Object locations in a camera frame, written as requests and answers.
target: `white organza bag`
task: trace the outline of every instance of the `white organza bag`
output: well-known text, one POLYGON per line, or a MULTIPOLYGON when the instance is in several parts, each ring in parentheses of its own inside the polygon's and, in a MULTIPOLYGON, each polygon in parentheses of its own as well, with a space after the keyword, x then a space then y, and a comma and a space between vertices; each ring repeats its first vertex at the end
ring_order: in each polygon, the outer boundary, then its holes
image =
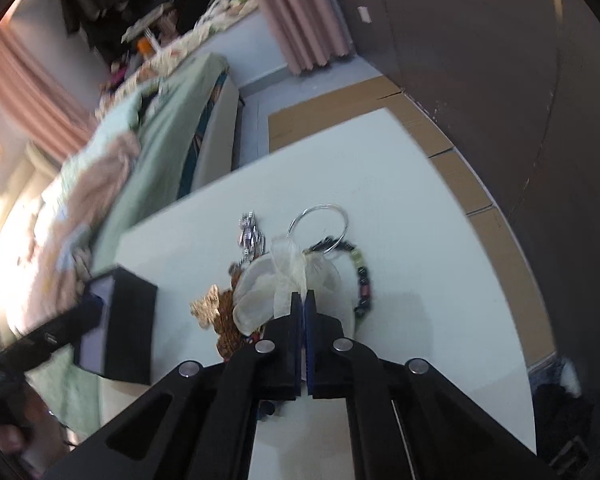
POLYGON ((353 337, 352 298, 342 294, 340 275, 321 253, 304 254, 289 237, 277 237, 269 253, 257 258, 243 272, 234 290, 234 322, 244 335, 251 335, 271 318, 290 312, 291 293, 315 292, 318 312, 342 323, 346 337, 353 337))

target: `black box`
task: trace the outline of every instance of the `black box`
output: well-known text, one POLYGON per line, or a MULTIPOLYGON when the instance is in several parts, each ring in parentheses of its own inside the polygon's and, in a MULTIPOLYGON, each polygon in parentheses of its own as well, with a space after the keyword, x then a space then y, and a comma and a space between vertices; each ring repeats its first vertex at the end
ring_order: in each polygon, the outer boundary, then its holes
POLYGON ((74 343, 74 364, 101 377, 151 384, 151 345, 158 287, 123 267, 85 284, 102 298, 100 326, 74 343))

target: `beaded bracelet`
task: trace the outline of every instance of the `beaded bracelet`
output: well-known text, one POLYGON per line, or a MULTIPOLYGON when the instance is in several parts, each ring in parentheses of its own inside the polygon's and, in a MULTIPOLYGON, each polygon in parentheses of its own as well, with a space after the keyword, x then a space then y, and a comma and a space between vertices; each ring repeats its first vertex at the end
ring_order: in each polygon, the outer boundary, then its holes
POLYGON ((368 269, 365 265, 365 259, 362 256, 362 252, 355 245, 347 242, 346 240, 335 240, 331 236, 327 236, 325 239, 320 240, 317 244, 312 245, 307 249, 307 252, 322 252, 326 248, 333 247, 337 251, 345 251, 349 253, 349 257, 356 267, 358 272, 358 287, 360 291, 360 298, 358 300, 358 306, 353 310, 356 315, 356 319, 362 319, 366 316, 366 313, 371 310, 371 284, 369 282, 368 269))

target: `pink curtain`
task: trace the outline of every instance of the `pink curtain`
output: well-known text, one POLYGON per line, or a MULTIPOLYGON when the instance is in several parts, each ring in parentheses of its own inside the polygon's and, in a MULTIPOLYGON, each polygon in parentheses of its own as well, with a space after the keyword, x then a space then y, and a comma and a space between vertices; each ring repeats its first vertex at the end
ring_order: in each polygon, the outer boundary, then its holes
POLYGON ((351 51, 331 0, 257 0, 289 70, 299 74, 351 51))
POLYGON ((96 126, 70 94, 0 24, 0 106, 29 137, 62 162, 83 147, 96 126))

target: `white label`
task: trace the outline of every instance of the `white label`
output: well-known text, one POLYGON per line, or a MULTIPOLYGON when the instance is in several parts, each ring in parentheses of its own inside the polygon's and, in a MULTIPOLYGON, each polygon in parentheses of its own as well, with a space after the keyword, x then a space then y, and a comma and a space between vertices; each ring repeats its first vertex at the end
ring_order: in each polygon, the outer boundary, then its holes
POLYGON ((363 21, 363 23, 371 23, 369 9, 366 7, 358 7, 358 12, 360 13, 360 19, 363 21))

